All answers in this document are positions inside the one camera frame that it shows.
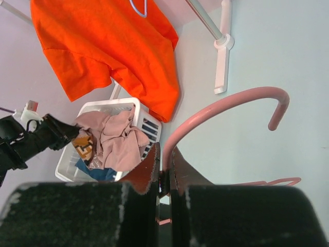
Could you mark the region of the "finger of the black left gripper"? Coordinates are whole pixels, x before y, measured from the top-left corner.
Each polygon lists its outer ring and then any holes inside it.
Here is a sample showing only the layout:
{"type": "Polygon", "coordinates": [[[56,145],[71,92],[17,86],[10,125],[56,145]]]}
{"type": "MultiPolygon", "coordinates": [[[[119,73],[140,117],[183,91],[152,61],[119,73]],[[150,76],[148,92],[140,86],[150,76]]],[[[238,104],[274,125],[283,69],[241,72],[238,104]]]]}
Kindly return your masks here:
{"type": "Polygon", "coordinates": [[[77,126],[66,125],[65,126],[65,136],[67,139],[74,139],[78,136],[80,128],[77,126]]]}

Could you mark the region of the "light blue clothes hanger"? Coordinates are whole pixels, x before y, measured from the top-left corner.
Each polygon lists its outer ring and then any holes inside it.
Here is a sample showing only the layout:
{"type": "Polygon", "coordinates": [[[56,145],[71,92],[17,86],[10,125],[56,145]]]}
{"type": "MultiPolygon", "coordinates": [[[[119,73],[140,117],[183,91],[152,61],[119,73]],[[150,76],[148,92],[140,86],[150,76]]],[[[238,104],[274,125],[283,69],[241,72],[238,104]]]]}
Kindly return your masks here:
{"type": "Polygon", "coordinates": [[[142,1],[142,7],[138,7],[134,0],[129,0],[130,6],[133,8],[133,10],[142,18],[148,17],[148,0],[142,1]]]}

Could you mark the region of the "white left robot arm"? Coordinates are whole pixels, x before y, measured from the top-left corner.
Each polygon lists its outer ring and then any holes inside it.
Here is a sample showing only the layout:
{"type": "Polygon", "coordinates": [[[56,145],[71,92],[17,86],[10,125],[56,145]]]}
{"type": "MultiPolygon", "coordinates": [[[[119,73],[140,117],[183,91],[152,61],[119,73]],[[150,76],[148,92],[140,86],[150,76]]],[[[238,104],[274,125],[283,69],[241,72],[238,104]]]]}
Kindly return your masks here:
{"type": "Polygon", "coordinates": [[[47,148],[58,151],[74,140],[80,127],[46,114],[28,120],[24,128],[13,116],[1,119],[1,183],[9,170],[26,169],[26,162],[47,148]]]}

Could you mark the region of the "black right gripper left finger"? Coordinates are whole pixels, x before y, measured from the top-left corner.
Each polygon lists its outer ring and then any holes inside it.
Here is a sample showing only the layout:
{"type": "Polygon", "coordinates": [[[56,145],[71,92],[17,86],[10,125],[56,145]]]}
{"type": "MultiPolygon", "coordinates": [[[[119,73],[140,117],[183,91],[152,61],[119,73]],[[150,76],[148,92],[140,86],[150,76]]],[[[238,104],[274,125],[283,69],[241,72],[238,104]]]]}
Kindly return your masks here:
{"type": "Polygon", "coordinates": [[[1,212],[1,246],[158,246],[160,145],[117,182],[25,183],[1,212]]]}

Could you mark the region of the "orange t shirt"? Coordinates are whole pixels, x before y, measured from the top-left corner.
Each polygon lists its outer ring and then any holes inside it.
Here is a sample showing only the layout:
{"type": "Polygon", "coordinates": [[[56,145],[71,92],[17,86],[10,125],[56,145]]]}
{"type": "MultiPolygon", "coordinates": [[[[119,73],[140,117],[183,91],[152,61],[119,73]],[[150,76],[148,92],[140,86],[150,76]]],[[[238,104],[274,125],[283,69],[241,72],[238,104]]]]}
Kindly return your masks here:
{"type": "Polygon", "coordinates": [[[117,81],[152,116],[171,120],[180,96],[178,35],[154,1],[146,18],[129,1],[31,1],[30,11],[69,100],[117,81]]]}

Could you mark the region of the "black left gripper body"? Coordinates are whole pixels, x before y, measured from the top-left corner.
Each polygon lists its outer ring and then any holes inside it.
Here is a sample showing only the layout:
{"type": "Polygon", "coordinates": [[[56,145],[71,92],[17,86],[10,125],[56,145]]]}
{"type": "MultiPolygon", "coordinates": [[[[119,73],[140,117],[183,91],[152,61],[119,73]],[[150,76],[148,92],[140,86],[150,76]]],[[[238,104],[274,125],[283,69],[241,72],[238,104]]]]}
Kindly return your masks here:
{"type": "Polygon", "coordinates": [[[35,131],[35,145],[38,151],[49,148],[54,151],[61,150],[73,139],[65,136],[65,126],[68,125],[54,118],[50,114],[43,117],[43,121],[35,131]]]}

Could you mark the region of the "pink clothes hanger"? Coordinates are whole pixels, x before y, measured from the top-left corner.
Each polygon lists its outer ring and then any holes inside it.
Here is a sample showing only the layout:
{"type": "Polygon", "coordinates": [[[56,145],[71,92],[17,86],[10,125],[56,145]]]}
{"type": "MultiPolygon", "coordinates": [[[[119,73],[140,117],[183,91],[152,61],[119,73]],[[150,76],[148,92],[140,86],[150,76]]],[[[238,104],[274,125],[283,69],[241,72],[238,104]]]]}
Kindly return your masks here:
{"type": "Polygon", "coordinates": [[[187,227],[189,225],[188,214],[186,213],[187,208],[180,201],[181,198],[185,198],[185,187],[188,185],[214,185],[183,158],[180,151],[176,148],[179,141],[193,129],[224,111],[266,98],[278,101],[278,105],[268,124],[268,129],[274,131],[286,113],[290,98],[283,89],[266,86],[245,90],[210,104],[188,118],[169,137],[162,152],[163,178],[161,179],[161,189],[165,195],[169,193],[171,197],[171,222],[173,227],[178,228],[180,225],[187,227]]]}

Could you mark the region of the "pink printed t shirt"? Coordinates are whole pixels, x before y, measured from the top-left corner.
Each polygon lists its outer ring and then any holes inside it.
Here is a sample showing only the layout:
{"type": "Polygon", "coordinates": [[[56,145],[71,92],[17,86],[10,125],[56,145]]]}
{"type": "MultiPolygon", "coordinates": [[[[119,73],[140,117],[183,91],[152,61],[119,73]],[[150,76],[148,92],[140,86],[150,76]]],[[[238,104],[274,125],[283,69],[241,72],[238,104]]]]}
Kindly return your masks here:
{"type": "Polygon", "coordinates": [[[135,109],[110,115],[90,111],[78,116],[80,128],[72,141],[88,170],[130,171],[141,162],[149,138],[133,125],[135,109]]]}

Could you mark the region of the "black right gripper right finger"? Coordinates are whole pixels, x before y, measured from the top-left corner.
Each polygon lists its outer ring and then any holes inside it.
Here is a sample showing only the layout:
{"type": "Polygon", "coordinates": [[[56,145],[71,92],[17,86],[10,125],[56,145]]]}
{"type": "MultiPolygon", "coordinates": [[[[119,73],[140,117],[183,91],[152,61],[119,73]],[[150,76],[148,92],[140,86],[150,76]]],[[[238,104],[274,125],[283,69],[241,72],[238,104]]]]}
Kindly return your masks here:
{"type": "Polygon", "coordinates": [[[174,246],[327,246],[312,204],[290,186],[215,185],[175,149],[174,246]]]}

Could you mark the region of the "blue t shirt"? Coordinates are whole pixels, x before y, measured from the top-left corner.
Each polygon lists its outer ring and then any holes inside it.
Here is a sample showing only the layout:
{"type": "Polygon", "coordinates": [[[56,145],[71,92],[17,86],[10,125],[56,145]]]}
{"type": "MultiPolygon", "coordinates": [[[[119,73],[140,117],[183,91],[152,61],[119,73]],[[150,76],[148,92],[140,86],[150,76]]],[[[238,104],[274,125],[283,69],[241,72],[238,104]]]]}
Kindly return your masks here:
{"type": "Polygon", "coordinates": [[[97,181],[114,181],[117,175],[117,172],[112,168],[101,169],[92,169],[89,170],[82,159],[79,159],[75,166],[85,174],[89,175],[91,178],[97,181]]]}

